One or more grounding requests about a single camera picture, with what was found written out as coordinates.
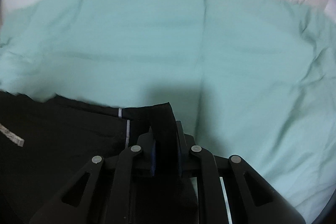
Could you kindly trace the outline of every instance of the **triangular cutout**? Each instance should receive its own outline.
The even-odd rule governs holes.
[[[249,172],[244,173],[247,186],[249,187],[253,203],[256,207],[260,207],[273,201],[272,196],[268,193]]]
[[[78,207],[84,194],[89,177],[90,173],[85,172],[84,175],[75,183],[75,185],[72,186],[70,190],[63,196],[62,202],[73,207]]]

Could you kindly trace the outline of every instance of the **mattress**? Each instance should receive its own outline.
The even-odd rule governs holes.
[[[0,89],[100,105],[169,101],[311,223],[336,188],[335,32],[285,0],[42,0],[8,14]]]

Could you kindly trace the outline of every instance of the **black fabric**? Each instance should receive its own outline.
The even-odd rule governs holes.
[[[147,133],[147,109],[90,105],[56,96],[38,103],[0,92],[0,123],[25,140],[0,133],[0,191],[24,223],[95,155],[111,157]]]

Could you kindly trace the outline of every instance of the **round metal screw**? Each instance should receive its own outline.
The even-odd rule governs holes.
[[[194,145],[193,147],[191,147],[191,151],[198,153],[202,151],[202,147],[200,147],[199,145]]]
[[[100,163],[102,161],[102,157],[101,156],[94,156],[93,158],[92,158],[92,162],[94,163],[94,164],[98,164],[98,163]]]
[[[236,164],[238,164],[238,163],[240,163],[242,161],[242,159],[239,156],[232,156],[231,157],[231,161],[234,162],[234,163],[236,163]]]
[[[133,145],[131,147],[131,151],[132,152],[139,152],[141,150],[141,146],[140,145]]]

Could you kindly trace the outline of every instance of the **white stripe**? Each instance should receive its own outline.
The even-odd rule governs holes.
[[[2,124],[0,124],[0,132],[4,134],[7,138],[9,138],[13,143],[16,143],[18,146],[23,147],[25,142],[24,139],[16,136],[13,132],[9,131],[9,129],[5,128]]]
[[[129,143],[129,128],[130,128],[130,124],[131,124],[131,121],[130,121],[130,120],[127,120],[125,148],[128,147],[128,143]]]
[[[230,212],[230,207],[229,207],[229,200],[227,198],[226,190],[225,190],[225,185],[223,178],[220,177],[220,183],[222,185],[222,190],[223,190],[223,195],[224,195],[224,201],[225,201],[225,206],[226,206],[226,213],[227,213],[227,218],[229,220],[229,224],[232,224],[232,218],[231,218],[231,212]]]

